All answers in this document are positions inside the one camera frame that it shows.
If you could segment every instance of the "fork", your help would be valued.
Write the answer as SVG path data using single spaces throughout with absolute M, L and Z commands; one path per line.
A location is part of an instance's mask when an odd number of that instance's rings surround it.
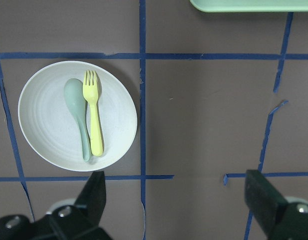
M 93 155 L 101 156 L 104 149 L 97 109 L 99 97 L 97 84 L 96 72 L 87 70 L 83 82 L 83 96 L 90 107 L 90 148 Z

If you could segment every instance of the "mint green tray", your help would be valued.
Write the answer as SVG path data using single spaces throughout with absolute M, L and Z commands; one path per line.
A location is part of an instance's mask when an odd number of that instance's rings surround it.
M 308 12 L 308 0 L 190 0 L 206 13 L 217 12 Z

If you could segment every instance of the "spoon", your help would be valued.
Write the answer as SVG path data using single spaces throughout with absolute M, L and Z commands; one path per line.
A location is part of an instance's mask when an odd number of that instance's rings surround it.
M 91 157 L 91 150 L 86 128 L 86 101 L 83 97 L 83 83 L 75 78 L 68 80 L 64 87 L 64 97 L 68 110 L 78 125 L 82 143 L 83 159 L 87 162 Z

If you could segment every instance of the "round plate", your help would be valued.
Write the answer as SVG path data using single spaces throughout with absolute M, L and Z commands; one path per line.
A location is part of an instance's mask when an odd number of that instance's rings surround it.
M 69 79 L 83 81 L 95 70 L 101 82 L 98 101 L 104 153 L 89 162 L 82 158 L 78 126 L 63 95 Z M 81 61 L 62 61 L 44 67 L 24 86 L 18 101 L 20 128 L 29 145 L 46 161 L 72 171 L 95 171 L 118 161 L 128 151 L 137 130 L 134 102 L 123 84 L 106 70 Z M 89 107 L 86 114 L 90 126 Z

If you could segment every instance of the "metal bolt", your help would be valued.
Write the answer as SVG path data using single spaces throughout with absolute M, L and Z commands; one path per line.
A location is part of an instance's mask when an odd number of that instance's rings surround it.
M 20 218 L 19 216 L 15 216 L 13 219 L 9 220 L 6 224 L 5 227 L 7 229 L 11 229 L 12 227 L 18 225 L 20 222 Z
M 300 203 L 297 205 L 297 210 L 302 214 L 308 214 L 308 205 Z
M 58 215 L 60 217 L 65 217 L 70 215 L 70 213 L 72 212 L 72 209 L 70 208 L 70 206 L 64 207 L 61 211 L 58 212 Z

